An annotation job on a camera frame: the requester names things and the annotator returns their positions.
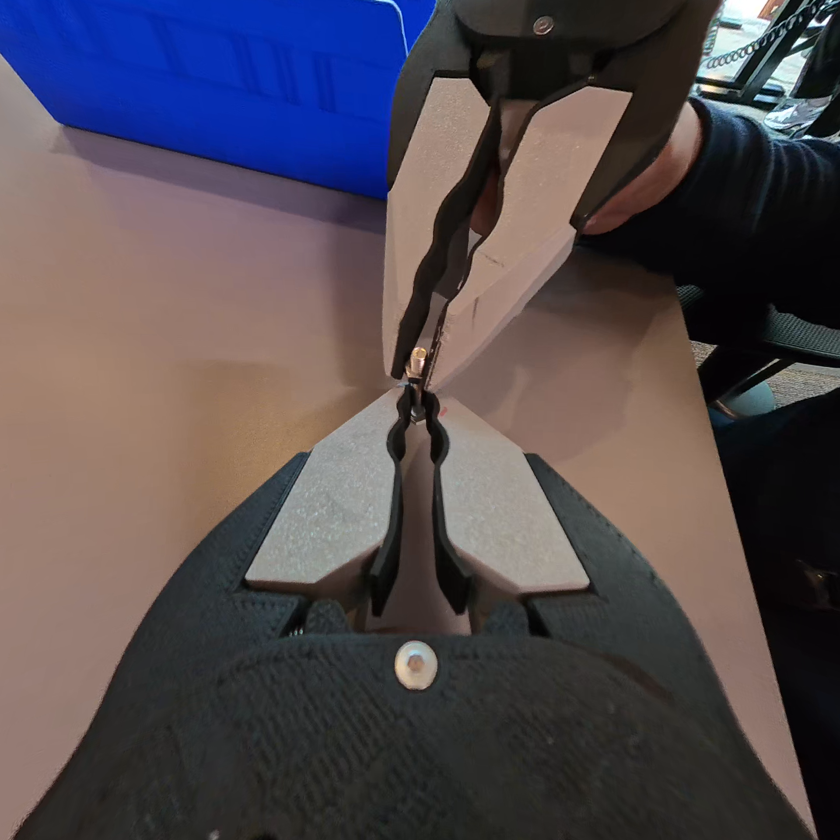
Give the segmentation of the black office chair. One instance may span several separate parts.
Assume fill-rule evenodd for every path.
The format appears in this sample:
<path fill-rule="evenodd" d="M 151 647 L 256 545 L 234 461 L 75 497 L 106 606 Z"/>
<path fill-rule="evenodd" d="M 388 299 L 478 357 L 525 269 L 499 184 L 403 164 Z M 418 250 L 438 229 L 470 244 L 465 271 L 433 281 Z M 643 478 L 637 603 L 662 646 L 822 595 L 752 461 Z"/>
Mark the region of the black office chair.
<path fill-rule="evenodd" d="M 712 347 L 697 371 L 704 402 L 724 416 L 739 417 L 734 402 L 793 364 L 838 369 L 837 330 L 749 297 L 691 285 L 676 291 L 689 340 Z"/>

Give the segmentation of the person's leg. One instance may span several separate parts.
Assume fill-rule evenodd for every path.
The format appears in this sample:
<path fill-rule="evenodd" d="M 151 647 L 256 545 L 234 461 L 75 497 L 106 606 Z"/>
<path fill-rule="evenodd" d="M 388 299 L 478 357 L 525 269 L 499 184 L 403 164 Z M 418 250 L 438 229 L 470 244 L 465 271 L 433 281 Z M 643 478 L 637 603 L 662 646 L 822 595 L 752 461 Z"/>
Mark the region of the person's leg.
<path fill-rule="evenodd" d="M 819 838 L 839 838 L 839 391 L 710 411 Z"/>

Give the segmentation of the black metal stand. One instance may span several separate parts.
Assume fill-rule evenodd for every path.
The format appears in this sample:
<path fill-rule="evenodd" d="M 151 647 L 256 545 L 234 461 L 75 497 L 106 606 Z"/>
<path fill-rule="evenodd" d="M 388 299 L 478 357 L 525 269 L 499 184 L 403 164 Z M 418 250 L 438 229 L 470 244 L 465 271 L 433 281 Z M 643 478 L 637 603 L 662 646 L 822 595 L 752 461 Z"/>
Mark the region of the black metal stand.
<path fill-rule="evenodd" d="M 746 45 L 700 63 L 696 95 L 734 104 L 770 110 L 784 97 L 771 77 L 781 62 L 816 43 L 817 23 L 833 14 L 838 2 L 770 2 L 770 24 Z"/>

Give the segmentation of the blue plastic bin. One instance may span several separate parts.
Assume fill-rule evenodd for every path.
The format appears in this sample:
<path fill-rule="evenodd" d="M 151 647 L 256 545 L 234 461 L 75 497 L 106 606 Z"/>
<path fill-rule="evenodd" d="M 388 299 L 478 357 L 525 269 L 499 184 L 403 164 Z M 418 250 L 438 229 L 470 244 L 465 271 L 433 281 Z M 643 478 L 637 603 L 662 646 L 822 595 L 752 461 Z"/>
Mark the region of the blue plastic bin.
<path fill-rule="evenodd" d="M 434 2 L 2 1 L 2 56 L 58 123 L 373 198 Z"/>

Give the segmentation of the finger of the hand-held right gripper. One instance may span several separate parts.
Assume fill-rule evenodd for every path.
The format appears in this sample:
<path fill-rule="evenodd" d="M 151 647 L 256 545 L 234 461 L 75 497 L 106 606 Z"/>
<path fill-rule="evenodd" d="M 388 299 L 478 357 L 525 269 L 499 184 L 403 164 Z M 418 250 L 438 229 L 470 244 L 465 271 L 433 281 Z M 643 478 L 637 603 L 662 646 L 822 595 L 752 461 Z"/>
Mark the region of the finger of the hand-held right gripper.
<path fill-rule="evenodd" d="M 573 211 L 632 96 L 584 87 L 531 116 L 501 181 L 497 222 L 439 323 L 428 391 L 462 372 L 568 258 Z"/>
<path fill-rule="evenodd" d="M 489 161 L 495 113 L 468 78 L 436 77 L 386 202 L 382 346 L 385 372 L 404 375 Z"/>

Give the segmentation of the silver bolt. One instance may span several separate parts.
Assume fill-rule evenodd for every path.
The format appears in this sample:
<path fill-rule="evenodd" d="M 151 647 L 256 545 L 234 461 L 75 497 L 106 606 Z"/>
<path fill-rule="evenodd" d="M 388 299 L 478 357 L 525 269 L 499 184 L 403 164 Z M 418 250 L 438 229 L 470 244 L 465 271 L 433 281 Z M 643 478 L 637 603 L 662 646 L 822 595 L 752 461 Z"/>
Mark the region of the silver bolt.
<path fill-rule="evenodd" d="M 422 346 L 416 346 L 412 352 L 410 353 L 406 367 L 409 364 L 410 359 L 425 359 L 427 362 L 427 351 Z M 424 405 L 424 383 L 425 379 L 423 378 L 422 382 L 412 382 L 406 378 L 406 389 L 410 392 L 411 395 L 411 421 L 413 424 L 419 424 L 425 419 L 425 405 Z"/>

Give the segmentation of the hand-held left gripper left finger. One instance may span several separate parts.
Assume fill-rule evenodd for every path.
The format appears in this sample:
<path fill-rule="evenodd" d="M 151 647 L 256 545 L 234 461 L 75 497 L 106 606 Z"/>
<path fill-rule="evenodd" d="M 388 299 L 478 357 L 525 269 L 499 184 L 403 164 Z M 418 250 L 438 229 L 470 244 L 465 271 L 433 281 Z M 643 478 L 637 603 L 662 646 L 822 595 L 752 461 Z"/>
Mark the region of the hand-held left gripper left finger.
<path fill-rule="evenodd" d="M 383 613 L 400 564 L 410 423 L 399 385 L 313 447 L 248 568 L 250 587 Z"/>

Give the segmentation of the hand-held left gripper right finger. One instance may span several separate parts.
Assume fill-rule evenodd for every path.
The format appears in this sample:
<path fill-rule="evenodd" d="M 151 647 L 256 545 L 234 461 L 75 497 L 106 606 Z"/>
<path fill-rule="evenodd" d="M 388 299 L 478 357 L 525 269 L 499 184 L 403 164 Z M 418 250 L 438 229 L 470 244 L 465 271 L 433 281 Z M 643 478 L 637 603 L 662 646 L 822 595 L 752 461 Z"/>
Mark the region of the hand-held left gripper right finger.
<path fill-rule="evenodd" d="M 457 615 L 584 592 L 590 578 L 522 449 L 456 399 L 423 395 L 437 582 Z"/>

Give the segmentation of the person's right forearm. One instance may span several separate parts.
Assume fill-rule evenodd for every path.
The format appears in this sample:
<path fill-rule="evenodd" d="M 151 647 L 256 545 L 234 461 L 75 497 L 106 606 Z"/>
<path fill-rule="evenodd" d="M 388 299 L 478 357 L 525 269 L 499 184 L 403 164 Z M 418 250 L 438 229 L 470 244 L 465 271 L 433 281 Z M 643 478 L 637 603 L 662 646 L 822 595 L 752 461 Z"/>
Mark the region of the person's right forearm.
<path fill-rule="evenodd" d="M 702 144 L 686 178 L 662 202 L 581 243 L 677 286 L 838 329 L 838 145 L 776 139 L 741 115 L 688 102 Z"/>

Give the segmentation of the person's right hand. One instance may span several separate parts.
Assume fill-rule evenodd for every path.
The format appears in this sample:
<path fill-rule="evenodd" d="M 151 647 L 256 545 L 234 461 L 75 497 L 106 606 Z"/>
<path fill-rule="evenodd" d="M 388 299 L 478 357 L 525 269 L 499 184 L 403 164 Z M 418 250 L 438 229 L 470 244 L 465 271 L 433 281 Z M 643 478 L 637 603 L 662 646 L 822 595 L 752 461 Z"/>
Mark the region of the person's right hand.
<path fill-rule="evenodd" d="M 523 102 L 510 102 L 501 112 L 498 163 L 491 166 L 483 193 L 472 213 L 470 229 L 488 235 L 495 224 L 501 171 L 507 167 L 512 144 L 524 120 Z M 702 128 L 689 101 L 683 104 L 675 126 L 654 162 L 590 216 L 585 235 L 602 235 L 662 202 L 686 178 L 702 144 Z"/>

